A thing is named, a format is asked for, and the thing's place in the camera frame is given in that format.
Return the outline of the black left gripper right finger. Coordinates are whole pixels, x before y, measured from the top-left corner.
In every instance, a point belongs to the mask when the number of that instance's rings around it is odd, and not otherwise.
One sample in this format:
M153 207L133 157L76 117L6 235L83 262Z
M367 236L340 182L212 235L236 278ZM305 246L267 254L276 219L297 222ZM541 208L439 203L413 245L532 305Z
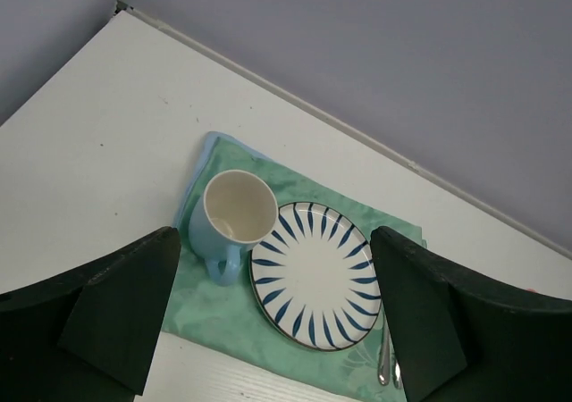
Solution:
M409 401L569 401L571 303L517 288L382 226L373 263Z

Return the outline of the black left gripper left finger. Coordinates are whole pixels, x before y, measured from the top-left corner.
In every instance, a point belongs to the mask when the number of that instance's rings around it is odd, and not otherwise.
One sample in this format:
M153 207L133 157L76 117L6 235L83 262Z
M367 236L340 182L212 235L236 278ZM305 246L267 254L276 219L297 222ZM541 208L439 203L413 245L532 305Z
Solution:
M181 252L160 228L1 296L3 401L132 401L143 394Z

